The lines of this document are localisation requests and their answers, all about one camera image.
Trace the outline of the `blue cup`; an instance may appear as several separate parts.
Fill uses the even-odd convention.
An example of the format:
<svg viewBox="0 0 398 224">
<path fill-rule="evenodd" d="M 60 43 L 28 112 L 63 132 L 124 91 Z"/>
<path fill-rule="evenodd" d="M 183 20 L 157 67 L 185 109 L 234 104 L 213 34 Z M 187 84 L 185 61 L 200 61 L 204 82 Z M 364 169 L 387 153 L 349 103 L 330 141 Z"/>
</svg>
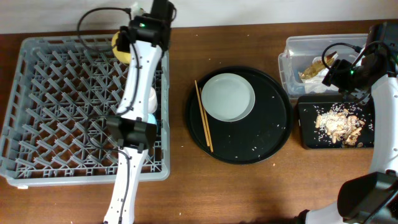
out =
<svg viewBox="0 0 398 224">
<path fill-rule="evenodd" d="M 157 135 L 157 132 L 159 130 L 159 126 L 158 126 L 158 122 L 156 120 L 156 117 L 154 114 L 148 114 L 148 120 L 147 123 L 149 125 L 149 129 L 151 133 L 154 133 L 155 135 Z"/>
</svg>

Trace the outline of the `pink cup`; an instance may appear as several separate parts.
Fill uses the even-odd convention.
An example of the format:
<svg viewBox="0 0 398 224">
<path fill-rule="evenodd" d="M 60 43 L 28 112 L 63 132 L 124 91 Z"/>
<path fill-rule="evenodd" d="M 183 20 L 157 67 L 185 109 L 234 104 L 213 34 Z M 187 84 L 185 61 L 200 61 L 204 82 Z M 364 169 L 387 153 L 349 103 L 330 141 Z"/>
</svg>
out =
<svg viewBox="0 0 398 224">
<path fill-rule="evenodd" d="M 149 101 L 148 101 L 148 113 L 155 113 L 157 110 L 157 93 L 155 88 L 150 89 Z"/>
</svg>

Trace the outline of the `white tissue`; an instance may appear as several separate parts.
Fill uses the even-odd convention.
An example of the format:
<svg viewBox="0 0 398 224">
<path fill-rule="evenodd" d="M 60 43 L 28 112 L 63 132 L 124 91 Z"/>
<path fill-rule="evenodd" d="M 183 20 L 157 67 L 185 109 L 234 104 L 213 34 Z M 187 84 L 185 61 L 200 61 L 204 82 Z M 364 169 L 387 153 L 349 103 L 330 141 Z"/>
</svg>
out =
<svg viewBox="0 0 398 224">
<path fill-rule="evenodd" d="M 322 83 L 328 70 L 323 68 L 315 76 L 311 74 L 306 75 L 304 72 L 299 72 L 299 78 L 304 83 L 305 93 L 332 93 L 337 92 L 338 88 L 331 85 L 326 86 Z"/>
</svg>

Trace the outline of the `food scraps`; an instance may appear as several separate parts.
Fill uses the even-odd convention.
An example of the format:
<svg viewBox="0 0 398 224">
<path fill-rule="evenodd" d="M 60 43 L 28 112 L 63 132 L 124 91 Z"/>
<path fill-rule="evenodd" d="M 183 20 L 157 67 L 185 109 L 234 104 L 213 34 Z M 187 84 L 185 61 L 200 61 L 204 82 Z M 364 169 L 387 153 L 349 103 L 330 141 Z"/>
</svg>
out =
<svg viewBox="0 0 398 224">
<path fill-rule="evenodd" d="M 331 106 L 314 106 L 313 121 L 316 147 L 374 146 L 374 122 L 369 108 L 354 103 L 333 103 Z"/>
</svg>

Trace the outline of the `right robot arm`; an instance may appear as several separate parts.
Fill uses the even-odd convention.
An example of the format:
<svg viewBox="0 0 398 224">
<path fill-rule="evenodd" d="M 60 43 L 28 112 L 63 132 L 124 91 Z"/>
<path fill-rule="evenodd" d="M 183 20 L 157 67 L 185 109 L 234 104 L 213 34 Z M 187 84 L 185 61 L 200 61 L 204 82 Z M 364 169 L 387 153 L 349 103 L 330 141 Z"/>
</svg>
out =
<svg viewBox="0 0 398 224">
<path fill-rule="evenodd" d="M 360 103 L 374 103 L 374 150 L 369 174 L 345 182 L 335 203 L 304 210 L 293 223 L 397 223 L 397 24 L 370 27 L 352 63 L 336 60 L 323 79 Z"/>
</svg>

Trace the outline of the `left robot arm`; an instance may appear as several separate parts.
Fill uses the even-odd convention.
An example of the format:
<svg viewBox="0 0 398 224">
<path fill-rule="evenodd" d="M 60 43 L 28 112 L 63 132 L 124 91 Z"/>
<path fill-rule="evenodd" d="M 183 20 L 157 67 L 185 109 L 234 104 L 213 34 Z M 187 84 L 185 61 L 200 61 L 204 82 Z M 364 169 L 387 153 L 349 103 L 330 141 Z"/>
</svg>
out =
<svg viewBox="0 0 398 224">
<path fill-rule="evenodd" d="M 129 24 L 115 34 L 109 50 L 130 55 L 123 97 L 114 115 L 105 116 L 117 147 L 118 169 L 106 224 L 133 223 L 134 205 L 142 165 L 157 137 L 157 123 L 150 107 L 150 91 L 158 63 L 169 49 L 171 23 L 177 14 L 168 0 L 154 0 L 150 12 L 123 12 Z"/>
</svg>

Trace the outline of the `wooden chopstick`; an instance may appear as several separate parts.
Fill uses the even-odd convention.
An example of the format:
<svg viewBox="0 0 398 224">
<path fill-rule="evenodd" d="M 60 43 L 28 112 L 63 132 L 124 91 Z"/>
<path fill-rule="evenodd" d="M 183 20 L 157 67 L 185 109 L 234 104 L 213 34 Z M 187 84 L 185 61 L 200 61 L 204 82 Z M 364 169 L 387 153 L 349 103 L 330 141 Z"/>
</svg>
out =
<svg viewBox="0 0 398 224">
<path fill-rule="evenodd" d="M 203 125 L 203 130 L 204 130 L 204 133 L 205 133 L 206 145 L 210 146 L 210 142 L 209 142 L 209 139 L 208 139 L 208 132 L 207 132 L 206 123 L 205 123 L 205 117 L 204 117 L 203 108 L 202 108 L 202 105 L 201 105 L 200 92 L 199 92 L 199 89 L 198 89 L 197 81 L 195 80 L 194 82 L 195 82 L 195 89 L 196 89 L 196 93 L 197 93 L 198 105 L 199 105 L 199 109 L 200 109 L 201 121 L 202 121 L 202 125 Z"/>
<path fill-rule="evenodd" d="M 205 109 L 205 107 L 203 105 L 203 100 L 202 100 L 202 97 L 201 97 L 201 94 L 202 94 L 201 88 L 199 88 L 199 92 L 200 92 L 200 99 L 201 99 L 201 108 L 202 108 L 203 116 L 204 116 L 204 120 L 205 120 L 205 130 L 206 130 L 206 136 L 207 136 L 206 139 L 208 141 L 208 146 L 210 148 L 210 152 L 214 153 L 213 143 L 212 143 L 211 133 L 210 133 L 210 126 L 209 126 L 209 122 L 208 122 L 208 117 L 207 117 L 206 109 Z"/>
</svg>

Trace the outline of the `yellow bowl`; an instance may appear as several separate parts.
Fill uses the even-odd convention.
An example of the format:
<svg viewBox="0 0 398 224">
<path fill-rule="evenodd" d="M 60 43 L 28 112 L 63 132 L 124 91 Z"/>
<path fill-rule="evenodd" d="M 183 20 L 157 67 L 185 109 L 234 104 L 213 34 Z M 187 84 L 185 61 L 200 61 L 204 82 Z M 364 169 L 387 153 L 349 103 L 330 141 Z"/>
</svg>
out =
<svg viewBox="0 0 398 224">
<path fill-rule="evenodd" d="M 131 54 L 129 52 L 121 52 L 116 47 L 116 41 L 117 41 L 117 39 L 119 37 L 119 34 L 120 34 L 120 31 L 115 33 L 113 35 L 112 40 L 111 40 L 111 45 L 113 47 L 113 49 L 112 49 L 113 54 L 120 62 L 125 63 L 125 64 L 130 64 L 130 62 L 131 62 Z"/>
</svg>

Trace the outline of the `grey plate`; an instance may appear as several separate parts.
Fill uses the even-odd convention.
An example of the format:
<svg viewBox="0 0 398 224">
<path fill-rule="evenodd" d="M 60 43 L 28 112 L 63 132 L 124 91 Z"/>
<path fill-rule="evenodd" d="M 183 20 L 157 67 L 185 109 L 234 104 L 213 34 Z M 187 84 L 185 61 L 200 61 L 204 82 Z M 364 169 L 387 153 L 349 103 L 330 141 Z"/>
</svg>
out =
<svg viewBox="0 0 398 224">
<path fill-rule="evenodd" d="M 204 84 L 201 92 L 201 102 L 206 112 L 224 122 L 235 122 L 248 116 L 255 101 L 252 85 L 234 73 L 215 75 Z"/>
</svg>

